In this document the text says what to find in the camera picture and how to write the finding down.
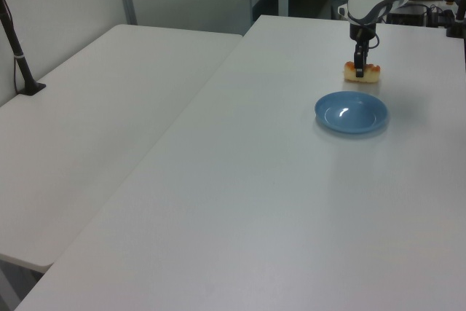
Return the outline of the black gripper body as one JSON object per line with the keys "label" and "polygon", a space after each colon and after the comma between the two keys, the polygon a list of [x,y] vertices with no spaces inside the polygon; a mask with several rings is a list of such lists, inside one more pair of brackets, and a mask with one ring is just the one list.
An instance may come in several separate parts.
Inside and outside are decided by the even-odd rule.
{"label": "black gripper body", "polygon": [[351,23],[349,25],[349,37],[358,45],[369,46],[369,42],[376,37],[376,24],[358,25]]}

